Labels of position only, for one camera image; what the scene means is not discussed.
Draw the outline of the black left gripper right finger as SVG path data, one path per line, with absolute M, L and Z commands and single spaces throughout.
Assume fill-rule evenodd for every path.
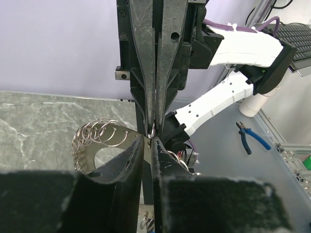
M 157 233 L 291 233 L 281 198 L 269 183 L 194 175 L 151 140 Z

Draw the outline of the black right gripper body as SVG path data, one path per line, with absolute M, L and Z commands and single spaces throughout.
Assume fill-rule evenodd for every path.
M 152 0 L 153 2 L 153 22 L 155 42 L 155 92 L 156 92 L 156 71 L 157 71 L 157 52 L 159 33 L 162 29 L 163 1 Z M 130 92 L 137 107 L 142 114 L 140 124 L 143 126 L 145 135 L 152 136 L 157 133 L 156 130 L 156 104 L 154 107 L 155 122 L 152 128 L 153 133 L 148 135 L 145 123 L 145 92 L 144 81 L 138 61 L 135 43 L 132 35 L 131 18 L 129 13 L 129 0 L 119 0 L 117 4 L 118 33 L 120 45 L 120 66 L 116 68 L 115 76 L 119 79 L 128 79 L 130 81 Z M 175 99 L 178 91 L 185 88 L 190 63 L 190 54 L 194 40 L 203 41 L 201 25 L 206 15 L 206 1 L 188 0 L 187 13 L 184 28 L 180 37 L 180 43 L 177 49 L 173 66 L 171 69 L 165 104 L 165 113 Z

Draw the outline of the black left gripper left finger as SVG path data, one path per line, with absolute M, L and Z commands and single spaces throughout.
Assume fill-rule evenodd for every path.
M 89 174 L 17 170 L 0 174 L 3 233 L 134 233 L 143 137 Z

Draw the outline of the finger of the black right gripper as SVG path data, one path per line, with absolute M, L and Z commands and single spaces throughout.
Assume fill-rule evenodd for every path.
M 159 33 L 155 92 L 155 128 L 162 133 L 168 81 L 184 28 L 188 1 L 163 1 L 162 29 Z
M 148 135 L 153 133 L 155 122 L 155 42 L 153 2 L 151 0 L 130 0 L 129 13 L 132 35 L 144 81 L 145 123 Z

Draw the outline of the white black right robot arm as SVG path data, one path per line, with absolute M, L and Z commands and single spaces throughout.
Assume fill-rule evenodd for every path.
M 159 137 L 178 152 L 206 121 L 228 106 L 275 89 L 296 48 L 263 32 L 263 27 L 217 24 L 205 18 L 205 0 L 119 0 L 121 65 L 140 114 L 138 130 Z M 235 74 L 189 105 L 168 113 L 186 86 L 190 69 L 233 65 Z

